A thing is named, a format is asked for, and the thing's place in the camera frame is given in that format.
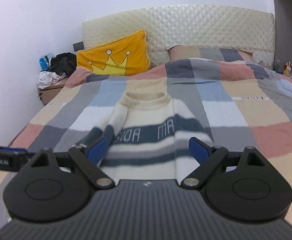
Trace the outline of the white navy striped sweater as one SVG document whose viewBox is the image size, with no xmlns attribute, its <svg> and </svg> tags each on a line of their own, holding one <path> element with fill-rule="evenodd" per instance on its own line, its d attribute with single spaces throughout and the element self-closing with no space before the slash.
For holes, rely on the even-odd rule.
<svg viewBox="0 0 292 240">
<path fill-rule="evenodd" d="M 197 137 L 212 145 L 189 107 L 164 92 L 125 92 L 112 113 L 98 121 L 78 145 L 104 138 L 106 147 L 90 156 L 115 183 L 123 179 L 181 181 L 199 166 L 189 152 Z"/>
</svg>

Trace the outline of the black clothing pile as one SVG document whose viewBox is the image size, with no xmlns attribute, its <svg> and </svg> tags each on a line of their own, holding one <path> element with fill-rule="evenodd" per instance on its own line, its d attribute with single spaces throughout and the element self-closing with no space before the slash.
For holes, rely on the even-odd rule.
<svg viewBox="0 0 292 240">
<path fill-rule="evenodd" d="M 50 72 L 70 77 L 77 68 L 77 57 L 73 53 L 61 53 L 51 59 Z"/>
</svg>

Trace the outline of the pastel checkered quilt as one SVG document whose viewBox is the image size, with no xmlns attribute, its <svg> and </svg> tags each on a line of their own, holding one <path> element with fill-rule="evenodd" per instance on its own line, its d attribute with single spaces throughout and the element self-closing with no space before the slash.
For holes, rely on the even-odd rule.
<svg viewBox="0 0 292 240">
<path fill-rule="evenodd" d="M 211 133 L 211 146 L 256 147 L 292 187 L 292 80 L 256 63 L 190 58 L 133 76 L 79 67 L 12 146 L 67 151 L 112 113 L 125 92 L 164 92 L 182 100 Z M 286 219 L 292 224 L 292 205 Z"/>
</svg>

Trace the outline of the wooden left nightstand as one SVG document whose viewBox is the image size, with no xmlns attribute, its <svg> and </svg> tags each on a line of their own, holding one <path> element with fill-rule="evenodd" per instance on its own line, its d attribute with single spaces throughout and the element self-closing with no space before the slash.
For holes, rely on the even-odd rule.
<svg viewBox="0 0 292 240">
<path fill-rule="evenodd" d="M 58 81 L 57 83 L 50 85 L 47 88 L 39 89 L 38 90 L 38 96 L 40 101 L 47 105 L 65 86 L 66 82 L 68 80 L 68 77 L 62 79 L 61 81 Z"/>
</svg>

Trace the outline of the white crumpled cloth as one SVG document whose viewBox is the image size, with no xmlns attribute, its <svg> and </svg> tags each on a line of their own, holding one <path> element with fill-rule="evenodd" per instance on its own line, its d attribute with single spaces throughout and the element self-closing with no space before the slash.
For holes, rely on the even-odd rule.
<svg viewBox="0 0 292 240">
<path fill-rule="evenodd" d="M 55 83 L 58 83 L 66 77 L 65 73 L 58 75 L 55 72 L 42 71 L 39 73 L 37 86 L 38 89 L 45 89 Z"/>
</svg>

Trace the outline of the blue white package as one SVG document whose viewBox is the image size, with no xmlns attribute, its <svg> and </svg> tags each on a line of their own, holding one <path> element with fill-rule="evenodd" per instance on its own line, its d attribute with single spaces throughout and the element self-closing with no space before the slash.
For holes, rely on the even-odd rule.
<svg viewBox="0 0 292 240">
<path fill-rule="evenodd" d="M 48 71 L 51 65 L 51 59 L 54 57 L 53 53 L 48 53 L 39 59 L 39 64 L 42 71 Z"/>
</svg>

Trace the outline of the checkered bed pillow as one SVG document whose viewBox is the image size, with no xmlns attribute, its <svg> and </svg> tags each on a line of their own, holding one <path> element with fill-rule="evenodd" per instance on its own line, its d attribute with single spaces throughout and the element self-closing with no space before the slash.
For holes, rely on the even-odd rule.
<svg viewBox="0 0 292 240">
<path fill-rule="evenodd" d="M 252 53 L 237 49 L 220 49 L 199 46 L 174 46 L 168 50 L 170 62 L 181 59 L 201 58 L 213 61 L 253 62 Z"/>
</svg>

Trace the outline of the yellow crown pillow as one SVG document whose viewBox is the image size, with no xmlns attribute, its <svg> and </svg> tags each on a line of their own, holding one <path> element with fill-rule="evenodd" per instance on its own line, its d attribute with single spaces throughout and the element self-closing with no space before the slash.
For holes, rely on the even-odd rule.
<svg viewBox="0 0 292 240">
<path fill-rule="evenodd" d="M 132 76 L 151 67 L 147 52 L 147 33 L 140 29 L 121 39 L 77 52 L 77 66 L 96 75 Z"/>
</svg>

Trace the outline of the cream quilted headboard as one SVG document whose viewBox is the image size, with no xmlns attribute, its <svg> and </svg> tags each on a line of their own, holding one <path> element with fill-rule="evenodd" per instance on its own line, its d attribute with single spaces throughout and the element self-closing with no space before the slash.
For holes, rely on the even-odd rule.
<svg viewBox="0 0 292 240">
<path fill-rule="evenodd" d="M 225 5 L 167 5 L 118 12 L 84 21 L 84 48 L 105 44 L 144 29 L 151 63 L 169 62 L 174 46 L 239 49 L 270 69 L 275 56 L 274 15 Z"/>
</svg>

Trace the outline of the dark wall socket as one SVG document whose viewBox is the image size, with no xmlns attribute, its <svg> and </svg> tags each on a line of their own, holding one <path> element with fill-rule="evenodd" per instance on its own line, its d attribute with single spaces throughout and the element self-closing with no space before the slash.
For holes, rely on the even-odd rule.
<svg viewBox="0 0 292 240">
<path fill-rule="evenodd" d="M 80 41 L 80 42 L 74 43 L 73 44 L 73 49 L 74 49 L 74 51 L 84 50 L 85 49 L 84 42 L 83 41 Z"/>
</svg>

